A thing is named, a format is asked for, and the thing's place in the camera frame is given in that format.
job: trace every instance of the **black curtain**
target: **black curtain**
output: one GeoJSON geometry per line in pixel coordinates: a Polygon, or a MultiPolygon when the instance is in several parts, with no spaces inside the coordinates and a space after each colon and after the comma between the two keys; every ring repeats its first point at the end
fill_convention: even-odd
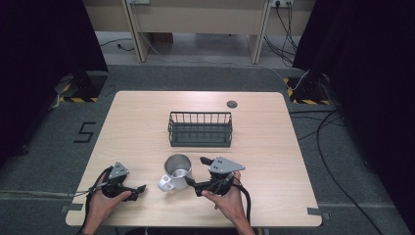
{"type": "Polygon", "coordinates": [[[67,74],[108,71],[81,0],[0,1],[0,164],[28,141],[67,74]]]}
{"type": "Polygon", "coordinates": [[[356,141],[415,234],[415,1],[348,1],[345,14],[344,2],[316,1],[294,67],[330,76],[356,141]]]}

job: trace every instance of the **power outlet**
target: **power outlet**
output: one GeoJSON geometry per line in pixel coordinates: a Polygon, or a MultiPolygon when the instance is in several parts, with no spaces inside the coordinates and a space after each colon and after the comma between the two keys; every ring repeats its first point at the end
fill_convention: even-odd
{"type": "Polygon", "coordinates": [[[291,4],[291,6],[294,4],[294,0],[272,0],[271,7],[275,7],[277,1],[280,2],[280,8],[288,8],[289,4],[291,4]]]}

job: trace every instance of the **person's left hand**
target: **person's left hand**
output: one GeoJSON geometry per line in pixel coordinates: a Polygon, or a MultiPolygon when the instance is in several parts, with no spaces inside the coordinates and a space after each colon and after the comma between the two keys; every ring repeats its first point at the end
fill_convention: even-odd
{"type": "MultiPolygon", "coordinates": [[[[106,174],[100,178],[98,185],[102,184],[105,176],[106,174]]],[[[114,198],[107,198],[100,189],[95,189],[95,193],[89,204],[85,227],[82,232],[84,234],[95,234],[101,223],[113,212],[115,206],[127,199],[130,195],[130,191],[125,191],[114,198]]]]}

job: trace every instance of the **wire basket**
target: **wire basket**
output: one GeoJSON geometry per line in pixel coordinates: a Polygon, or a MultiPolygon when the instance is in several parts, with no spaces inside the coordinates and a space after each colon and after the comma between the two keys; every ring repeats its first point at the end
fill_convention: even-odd
{"type": "Polygon", "coordinates": [[[230,147],[232,114],[171,112],[168,136],[171,147],[230,147]]]}

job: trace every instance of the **cup handle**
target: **cup handle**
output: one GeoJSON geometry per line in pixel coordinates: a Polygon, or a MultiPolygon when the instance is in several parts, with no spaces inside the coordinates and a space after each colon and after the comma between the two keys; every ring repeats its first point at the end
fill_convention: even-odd
{"type": "Polygon", "coordinates": [[[168,175],[163,175],[160,182],[159,182],[159,188],[163,192],[167,192],[169,190],[172,190],[174,188],[174,185],[170,183],[171,178],[168,175]]]}

